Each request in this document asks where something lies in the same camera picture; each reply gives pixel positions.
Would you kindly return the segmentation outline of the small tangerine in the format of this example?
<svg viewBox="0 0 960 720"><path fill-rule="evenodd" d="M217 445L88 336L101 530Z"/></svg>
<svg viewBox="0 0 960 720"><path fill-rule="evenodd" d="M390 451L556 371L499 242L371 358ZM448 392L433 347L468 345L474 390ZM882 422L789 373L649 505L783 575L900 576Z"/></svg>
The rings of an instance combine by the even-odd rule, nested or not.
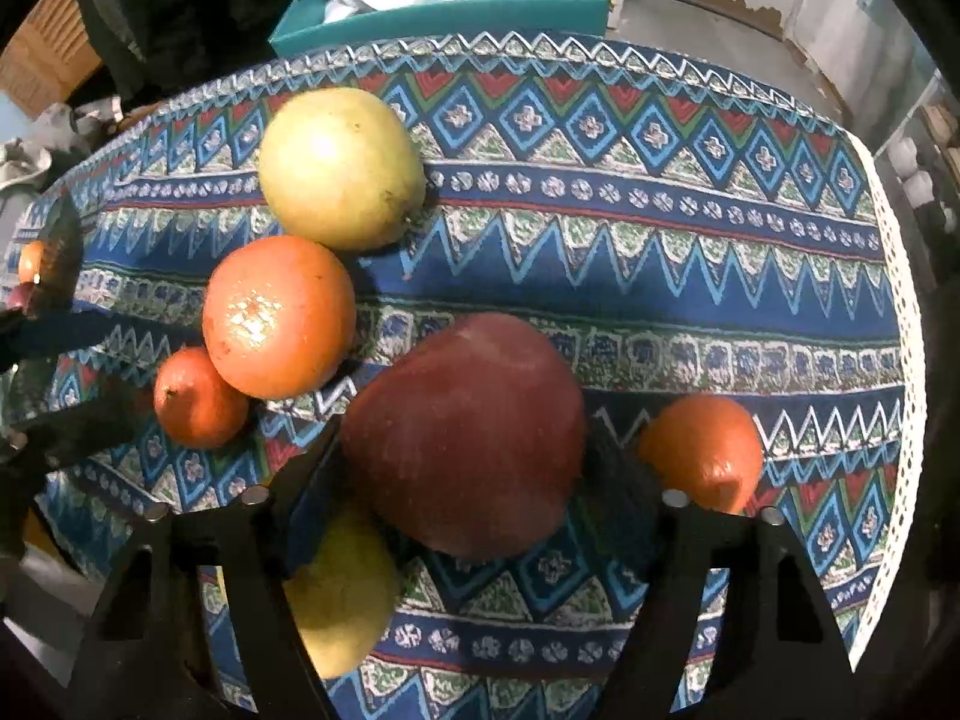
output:
<svg viewBox="0 0 960 720"><path fill-rule="evenodd" d="M153 408L164 432L189 449L223 447L244 427L249 398L231 387L203 348L182 348L161 364Z"/></svg>
<svg viewBox="0 0 960 720"><path fill-rule="evenodd" d="M750 413L719 395L672 401L643 429L636 455L658 472L664 489L679 489L701 507L726 514L747 507L763 468Z"/></svg>

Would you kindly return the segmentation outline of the green yellow mango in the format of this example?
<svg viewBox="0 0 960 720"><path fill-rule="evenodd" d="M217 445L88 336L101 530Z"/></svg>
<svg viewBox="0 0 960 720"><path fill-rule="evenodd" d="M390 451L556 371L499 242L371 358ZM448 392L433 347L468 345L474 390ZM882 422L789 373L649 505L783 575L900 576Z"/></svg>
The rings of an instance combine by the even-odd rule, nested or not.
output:
<svg viewBox="0 0 960 720"><path fill-rule="evenodd" d="M400 577L368 514L347 504L327 525L313 559L283 590L314 670L334 679L358 667L381 640Z"/></svg>

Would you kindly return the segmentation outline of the large orange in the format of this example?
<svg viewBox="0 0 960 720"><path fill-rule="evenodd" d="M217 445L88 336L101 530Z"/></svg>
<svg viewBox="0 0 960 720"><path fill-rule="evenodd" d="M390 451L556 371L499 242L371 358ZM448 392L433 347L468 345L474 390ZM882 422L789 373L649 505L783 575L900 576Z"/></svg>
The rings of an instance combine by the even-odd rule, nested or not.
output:
<svg viewBox="0 0 960 720"><path fill-rule="evenodd" d="M355 338L355 290L322 245L283 234L218 263L206 283L202 333L226 382L259 400L309 394L334 377Z"/></svg>

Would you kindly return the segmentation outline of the yellow green apple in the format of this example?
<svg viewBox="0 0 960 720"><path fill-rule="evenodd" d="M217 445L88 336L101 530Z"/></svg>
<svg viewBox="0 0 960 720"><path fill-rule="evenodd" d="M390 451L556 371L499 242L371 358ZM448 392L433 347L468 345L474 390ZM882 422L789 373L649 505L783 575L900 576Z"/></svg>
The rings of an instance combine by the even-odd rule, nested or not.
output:
<svg viewBox="0 0 960 720"><path fill-rule="evenodd" d="M288 99L263 132L257 169L280 226L327 249L397 242L427 198L420 151L404 124L358 88Z"/></svg>

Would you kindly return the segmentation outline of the large red apple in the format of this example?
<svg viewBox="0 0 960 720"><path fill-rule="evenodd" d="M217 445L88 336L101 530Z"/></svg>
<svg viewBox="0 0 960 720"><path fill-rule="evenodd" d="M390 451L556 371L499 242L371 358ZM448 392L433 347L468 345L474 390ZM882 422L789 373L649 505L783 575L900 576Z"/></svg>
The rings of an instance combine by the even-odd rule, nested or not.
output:
<svg viewBox="0 0 960 720"><path fill-rule="evenodd" d="M364 387L340 442L361 497L405 536L469 561L516 556L565 520L583 392L530 323L470 314Z"/></svg>

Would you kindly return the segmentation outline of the small red apple on plate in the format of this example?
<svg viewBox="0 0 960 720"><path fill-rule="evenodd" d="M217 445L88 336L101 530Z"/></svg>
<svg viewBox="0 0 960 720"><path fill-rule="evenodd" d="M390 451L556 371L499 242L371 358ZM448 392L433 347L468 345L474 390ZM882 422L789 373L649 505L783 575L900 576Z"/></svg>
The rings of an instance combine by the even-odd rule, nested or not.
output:
<svg viewBox="0 0 960 720"><path fill-rule="evenodd" d="M34 294L34 289L36 289L36 284L34 283L20 283L17 284L8 294L7 304L5 307L8 310L20 310L23 314L29 312L31 307L32 294Z"/></svg>

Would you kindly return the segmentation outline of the orange on plate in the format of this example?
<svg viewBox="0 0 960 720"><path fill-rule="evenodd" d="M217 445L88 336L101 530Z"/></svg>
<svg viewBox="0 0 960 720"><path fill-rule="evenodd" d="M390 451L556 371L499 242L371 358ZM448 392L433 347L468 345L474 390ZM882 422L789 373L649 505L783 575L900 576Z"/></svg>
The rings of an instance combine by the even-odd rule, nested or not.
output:
<svg viewBox="0 0 960 720"><path fill-rule="evenodd" d="M46 249L46 244L39 239L28 242L21 249L20 260L18 260L18 280L21 284L39 284L41 282L44 249Z"/></svg>

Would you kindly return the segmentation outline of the glass fruit plate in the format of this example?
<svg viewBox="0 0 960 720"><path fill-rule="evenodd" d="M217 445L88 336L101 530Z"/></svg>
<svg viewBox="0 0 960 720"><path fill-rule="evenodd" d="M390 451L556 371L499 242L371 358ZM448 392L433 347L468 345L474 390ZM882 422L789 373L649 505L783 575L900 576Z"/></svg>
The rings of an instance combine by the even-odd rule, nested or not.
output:
<svg viewBox="0 0 960 720"><path fill-rule="evenodd" d="M52 312L64 312L71 307L76 280L83 260L82 218L70 195L55 200L41 236L44 252L37 278L26 302L26 316L30 319Z"/></svg>

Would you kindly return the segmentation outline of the grey hoodie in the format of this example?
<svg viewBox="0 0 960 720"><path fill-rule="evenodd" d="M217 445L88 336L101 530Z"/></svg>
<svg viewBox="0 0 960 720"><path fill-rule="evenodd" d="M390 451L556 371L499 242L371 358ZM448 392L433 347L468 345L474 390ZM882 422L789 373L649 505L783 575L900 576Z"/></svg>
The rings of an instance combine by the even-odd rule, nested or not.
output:
<svg viewBox="0 0 960 720"><path fill-rule="evenodd" d="M116 132L119 99L104 98L73 109L53 103L29 127L25 138L2 145L2 192L39 188L89 158Z"/></svg>

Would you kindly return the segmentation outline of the dark hanging jacket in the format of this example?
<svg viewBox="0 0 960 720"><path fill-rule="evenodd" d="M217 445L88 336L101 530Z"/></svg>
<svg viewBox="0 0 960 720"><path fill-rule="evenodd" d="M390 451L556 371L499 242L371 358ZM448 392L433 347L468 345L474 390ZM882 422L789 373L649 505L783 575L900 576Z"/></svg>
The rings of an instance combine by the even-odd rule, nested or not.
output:
<svg viewBox="0 0 960 720"><path fill-rule="evenodd" d="M274 55L293 0L76 0L124 103L143 106Z"/></svg>

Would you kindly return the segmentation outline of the patterned blue tablecloth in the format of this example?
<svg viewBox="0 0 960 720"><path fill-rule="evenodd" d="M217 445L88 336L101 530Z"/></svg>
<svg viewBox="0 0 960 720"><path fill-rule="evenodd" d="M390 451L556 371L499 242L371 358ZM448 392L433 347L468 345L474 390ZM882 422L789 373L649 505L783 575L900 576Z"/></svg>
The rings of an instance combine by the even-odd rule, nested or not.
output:
<svg viewBox="0 0 960 720"><path fill-rule="evenodd" d="M233 440L189 449L156 419L156 374L206 351L218 263L290 234L260 190L260 140L288 99L325 88L394 110L427 198L397 242L329 249L356 305L334 377L245 395ZM83 229L64 312L103 314L109 335L59 359L52 405L107 379L149 395L132 439L50 473L32 501L94 592L57 688L67 717L856 717L926 419L910 264L857 138L646 47L449 34L318 50L169 99L26 205L5 286L64 195ZM490 561L387 523L340 442L364 387L470 314L544 333L586 410L562 525ZM667 405L699 394L736 401L760 436L740 514L664 489L636 455ZM322 679L283 585L347 504L384 539L400 593L358 667Z"/></svg>

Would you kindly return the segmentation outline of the teal cardboard box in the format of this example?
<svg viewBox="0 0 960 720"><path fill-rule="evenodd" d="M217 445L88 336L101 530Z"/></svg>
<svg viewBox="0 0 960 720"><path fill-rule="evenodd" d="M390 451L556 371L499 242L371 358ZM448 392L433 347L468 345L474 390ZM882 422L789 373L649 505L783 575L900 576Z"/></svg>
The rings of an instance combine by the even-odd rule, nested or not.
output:
<svg viewBox="0 0 960 720"><path fill-rule="evenodd" d="M615 0L454 0L386 11L355 10L342 0L293 0L270 34L280 57L389 37L483 31L585 32L601 36Z"/></svg>

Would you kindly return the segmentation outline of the shoe rack with shoes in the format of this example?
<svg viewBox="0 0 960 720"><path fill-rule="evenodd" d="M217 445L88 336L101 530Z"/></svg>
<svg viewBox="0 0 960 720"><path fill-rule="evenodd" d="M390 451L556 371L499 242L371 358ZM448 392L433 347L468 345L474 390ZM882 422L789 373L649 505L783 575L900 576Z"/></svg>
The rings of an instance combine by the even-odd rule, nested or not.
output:
<svg viewBox="0 0 960 720"><path fill-rule="evenodd" d="M958 98L936 70L874 154L913 280L932 293L958 273Z"/></svg>

